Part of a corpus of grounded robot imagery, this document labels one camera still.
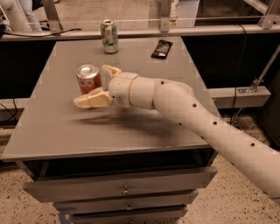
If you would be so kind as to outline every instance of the drawer handle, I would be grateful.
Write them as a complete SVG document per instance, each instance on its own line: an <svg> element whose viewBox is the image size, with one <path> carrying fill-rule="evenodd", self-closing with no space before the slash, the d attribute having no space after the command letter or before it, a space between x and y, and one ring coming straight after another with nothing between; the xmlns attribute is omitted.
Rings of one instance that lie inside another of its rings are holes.
<svg viewBox="0 0 280 224"><path fill-rule="evenodd" d="M124 187L124 190L122 191L122 195L129 195L130 194L130 191L128 189L127 186Z"/></svg>
<svg viewBox="0 0 280 224"><path fill-rule="evenodd" d="M133 210L133 207L131 206L131 204L128 204L128 206L126 207L126 210L128 210L128 211Z"/></svg>
<svg viewBox="0 0 280 224"><path fill-rule="evenodd" d="M132 218L130 218L129 224L134 224L134 221L132 220Z"/></svg>

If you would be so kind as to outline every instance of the metal frame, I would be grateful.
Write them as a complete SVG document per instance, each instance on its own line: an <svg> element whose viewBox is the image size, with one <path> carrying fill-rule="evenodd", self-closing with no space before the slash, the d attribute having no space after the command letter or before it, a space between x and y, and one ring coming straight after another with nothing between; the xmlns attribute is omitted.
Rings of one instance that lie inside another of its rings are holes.
<svg viewBox="0 0 280 224"><path fill-rule="evenodd" d="M277 49L275 50L275 52L272 54L267 66L263 69L262 74L260 75L260 77L257 79L255 78L251 84L250 87L248 88L240 88L238 89L239 94L250 94L251 96L254 95L254 93L256 92L257 88L259 87L259 85L263 82L263 78L266 75L266 73L269 71L272 63L275 61L275 59L277 58L277 55L280 53L280 45L278 45ZM234 115L233 115L233 125L237 126L238 125L238 121L240 119L240 117L242 116L244 110L246 108L242 107L239 108L235 111Z"/></svg>
<svg viewBox="0 0 280 224"><path fill-rule="evenodd" d="M262 3L259 0L243 0L245 3L251 5L256 10L260 11L262 14L265 14L267 9L269 8L265 3Z"/></svg>
<svg viewBox="0 0 280 224"><path fill-rule="evenodd" d="M272 27L273 23L275 22L275 17L278 13L279 7L279 0L270 1L268 9L258 23L263 29L270 29Z"/></svg>
<svg viewBox="0 0 280 224"><path fill-rule="evenodd" d="M162 0L160 10L160 31L168 32L170 29L170 12L172 9L172 0Z"/></svg>
<svg viewBox="0 0 280 224"><path fill-rule="evenodd" d="M248 24L242 26L247 34L253 33L279 33L280 25L274 24L271 29L264 30L257 24ZM169 32L161 32L159 29L145 30L119 30L118 38L149 38L149 37L178 37L178 36L209 36L209 35L228 35L228 34L244 34L244 30L239 25L216 25L216 26L196 26L192 28L176 28L170 29ZM100 39L100 31L71 31L61 35L53 35L41 37L41 35L50 34L49 31L37 33L28 33L29 37L17 37L3 35L1 41L30 41L30 40L79 40L79 39Z"/></svg>
<svg viewBox="0 0 280 224"><path fill-rule="evenodd" d="M63 31L62 24L60 23L59 15L56 11L53 0L43 0L45 14L50 25L51 33Z"/></svg>

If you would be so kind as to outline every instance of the silver can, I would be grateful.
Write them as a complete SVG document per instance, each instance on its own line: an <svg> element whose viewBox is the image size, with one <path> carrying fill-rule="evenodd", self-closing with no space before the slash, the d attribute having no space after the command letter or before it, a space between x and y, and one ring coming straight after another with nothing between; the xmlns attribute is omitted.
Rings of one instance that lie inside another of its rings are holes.
<svg viewBox="0 0 280 224"><path fill-rule="evenodd" d="M97 66L81 66L78 68L76 76L83 95L102 86L102 77Z"/></svg>
<svg viewBox="0 0 280 224"><path fill-rule="evenodd" d="M110 19L101 23L101 37L105 53L116 53L119 50L116 24Z"/></svg>

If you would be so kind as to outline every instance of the can lid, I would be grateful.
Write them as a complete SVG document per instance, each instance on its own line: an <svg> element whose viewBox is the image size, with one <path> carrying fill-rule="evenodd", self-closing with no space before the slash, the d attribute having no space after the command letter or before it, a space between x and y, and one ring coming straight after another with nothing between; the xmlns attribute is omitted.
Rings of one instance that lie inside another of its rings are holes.
<svg viewBox="0 0 280 224"><path fill-rule="evenodd" d="M93 65L84 65L78 68L77 76L80 78L88 78L97 74L97 67Z"/></svg>
<svg viewBox="0 0 280 224"><path fill-rule="evenodd" d="M114 22L112 21L112 20L110 20L110 19L104 19L103 20L103 25L112 25Z"/></svg>

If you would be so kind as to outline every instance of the wire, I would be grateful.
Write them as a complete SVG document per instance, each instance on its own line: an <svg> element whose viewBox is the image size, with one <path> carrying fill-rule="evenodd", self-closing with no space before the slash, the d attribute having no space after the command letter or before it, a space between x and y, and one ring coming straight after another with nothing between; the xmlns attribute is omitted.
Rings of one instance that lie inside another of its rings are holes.
<svg viewBox="0 0 280 224"><path fill-rule="evenodd" d="M9 24L2 24L2 25L7 26L7 27L9 27L12 31L14 31L14 29L13 29Z"/></svg>
<svg viewBox="0 0 280 224"><path fill-rule="evenodd" d="M238 24L244 31L244 41L243 41L243 47L242 47L242 50L241 50L241 55L239 57L239 61L238 61L238 67L237 67L237 72L236 72L236 78L235 78L235 83L234 83L234 102L233 102L233 107L232 107L232 115L230 117L230 124L232 124L232 121L233 121L233 116L234 116L234 111L235 111L235 104L236 104L236 91L237 91L237 81L238 81L238 78L239 78L239 74L240 74L240 66L241 66L241 63L242 63L242 57L243 57L243 54L244 54L244 49L245 49L245 46L246 46L246 42L247 42L247 33L245 31L245 28L241 25L241 24Z"/></svg>
<svg viewBox="0 0 280 224"><path fill-rule="evenodd" d="M27 37L27 38L43 38L43 37L57 36L62 33L74 32L74 31L81 31L81 28L73 28L70 30L54 32L54 33L45 34L45 35L25 35L25 34L19 34L19 33L11 33L11 32L7 32L7 31L4 31L3 34L11 35L11 36L18 36L18 37Z"/></svg>
<svg viewBox="0 0 280 224"><path fill-rule="evenodd" d="M17 115L17 113L18 113L18 108L17 108L16 102L15 102L15 99L12 99L12 102L13 102L14 107L15 107L15 113L14 113L14 114L12 114L11 111L10 111L8 108L6 108L6 107L0 102L0 106L3 107L3 108L10 114L10 117L9 117L8 119L6 119L6 120L0 121L1 123L8 122L11 118L13 118L15 122L18 121L18 119L16 118L16 115Z"/></svg>

